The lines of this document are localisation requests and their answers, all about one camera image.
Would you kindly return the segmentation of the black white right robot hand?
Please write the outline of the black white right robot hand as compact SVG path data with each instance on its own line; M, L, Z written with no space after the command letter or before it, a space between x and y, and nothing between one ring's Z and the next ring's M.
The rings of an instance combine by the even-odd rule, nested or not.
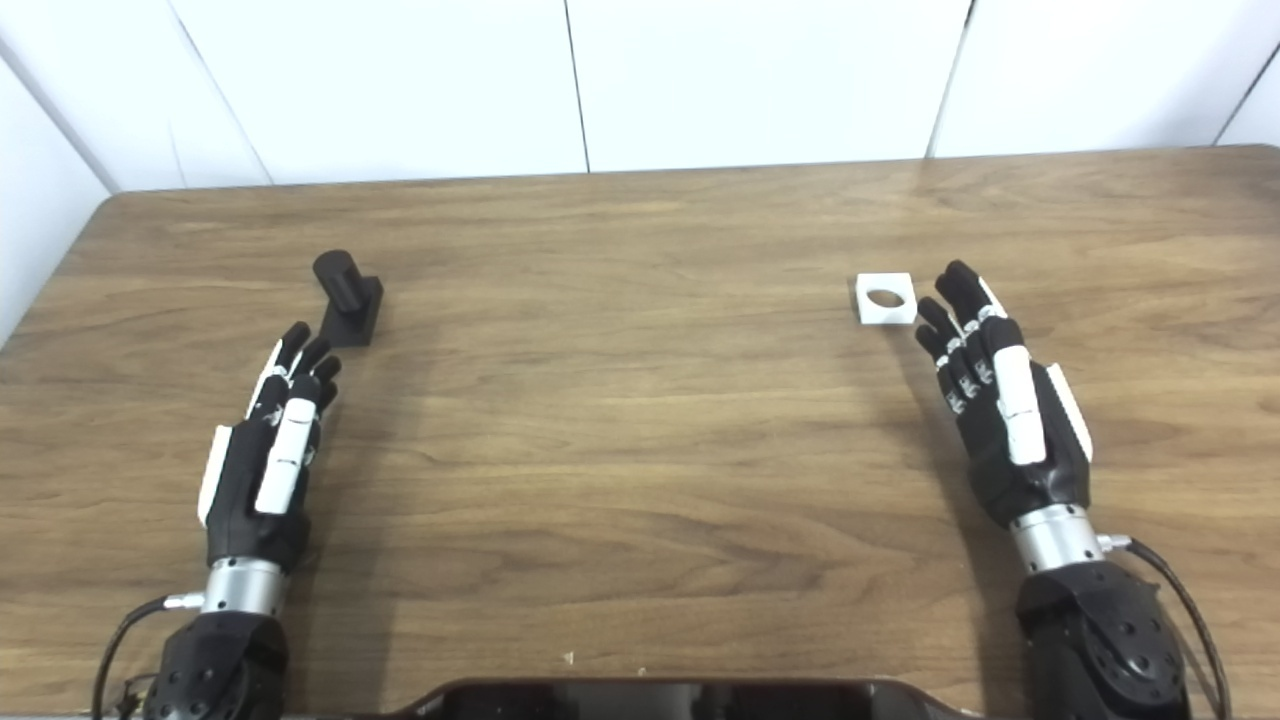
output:
M969 486L1001 527L1053 505L1091 502L1093 443L1057 364L1030 355L986 279L961 260L918 304L915 341L968 455Z

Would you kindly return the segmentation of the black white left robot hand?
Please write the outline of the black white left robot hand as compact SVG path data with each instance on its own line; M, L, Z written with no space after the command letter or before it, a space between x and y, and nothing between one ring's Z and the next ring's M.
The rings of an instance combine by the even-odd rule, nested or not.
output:
M209 566L252 559L289 575L301 565L310 466L340 369L330 343L297 322L269 352L241 420L215 429L197 502Z

